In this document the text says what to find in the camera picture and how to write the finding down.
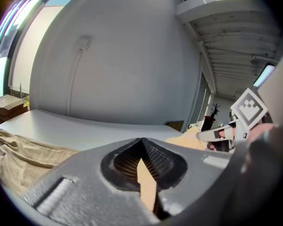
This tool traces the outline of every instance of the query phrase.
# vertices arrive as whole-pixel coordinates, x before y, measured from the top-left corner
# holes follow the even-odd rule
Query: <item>plaid fabric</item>
[[[50,169],[78,152],[0,130],[0,179],[21,195]]]

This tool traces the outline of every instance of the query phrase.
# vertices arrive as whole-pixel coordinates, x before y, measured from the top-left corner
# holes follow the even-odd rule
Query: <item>gray gripper housing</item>
[[[174,220],[201,204],[234,155],[133,138],[72,156],[22,198],[47,225],[139,226]],[[141,158],[157,182],[154,213],[140,199]]]

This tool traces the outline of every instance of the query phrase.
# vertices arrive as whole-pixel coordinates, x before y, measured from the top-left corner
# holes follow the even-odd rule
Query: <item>white tabletop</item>
[[[80,151],[131,138],[149,137],[165,141],[181,135],[169,126],[88,121],[41,110],[28,111],[6,121],[0,129]]]

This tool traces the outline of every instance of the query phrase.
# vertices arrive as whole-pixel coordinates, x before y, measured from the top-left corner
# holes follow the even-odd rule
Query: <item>cardboard piece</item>
[[[0,115],[0,120],[2,120],[2,121],[8,121],[9,119],[11,119],[11,118],[14,118],[14,117],[16,117],[16,116],[18,116],[18,115],[20,115],[20,114],[23,114],[23,113],[25,113],[25,112],[28,112],[28,107],[26,106],[26,105],[21,105],[22,106],[22,108],[20,108],[20,109],[18,109],[18,110],[16,110],[16,111],[14,111],[12,114],[10,114],[9,116],[3,116],[3,115]]]
[[[23,99],[10,95],[4,95],[0,97],[0,115],[9,116],[14,111],[21,109],[23,104]]]
[[[172,127],[173,129],[181,132],[181,129],[183,127],[184,121],[170,121],[168,122],[167,126]]]

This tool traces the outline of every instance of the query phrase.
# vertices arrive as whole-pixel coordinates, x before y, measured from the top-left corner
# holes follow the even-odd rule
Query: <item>wall outlet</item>
[[[87,36],[79,37],[76,45],[79,49],[86,51],[90,45],[91,38]]]

